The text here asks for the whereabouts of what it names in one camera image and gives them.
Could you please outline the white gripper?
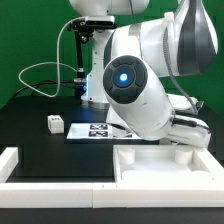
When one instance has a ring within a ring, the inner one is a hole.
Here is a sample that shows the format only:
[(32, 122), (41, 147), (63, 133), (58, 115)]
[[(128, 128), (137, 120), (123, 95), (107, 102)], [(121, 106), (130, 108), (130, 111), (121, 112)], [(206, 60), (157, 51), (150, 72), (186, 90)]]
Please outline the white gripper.
[(166, 140), (194, 147), (207, 148), (211, 138), (209, 126), (202, 120), (194, 118), (193, 107), (203, 105), (196, 98), (191, 97), (193, 103), (181, 95), (168, 94), (176, 115), (170, 133)]

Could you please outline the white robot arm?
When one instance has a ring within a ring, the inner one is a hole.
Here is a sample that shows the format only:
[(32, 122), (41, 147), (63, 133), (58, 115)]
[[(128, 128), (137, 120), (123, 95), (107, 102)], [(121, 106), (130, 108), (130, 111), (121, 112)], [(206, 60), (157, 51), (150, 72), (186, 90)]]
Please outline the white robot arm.
[(160, 19), (118, 28), (116, 15), (144, 11), (150, 0), (69, 0), (80, 14), (73, 25), (87, 42), (93, 35), (93, 64), (83, 103), (109, 108), (106, 122), (142, 139), (162, 138), (206, 148), (210, 133), (199, 119), (180, 116), (187, 94), (165, 92), (160, 79), (203, 73), (218, 41), (202, 0), (177, 0)]

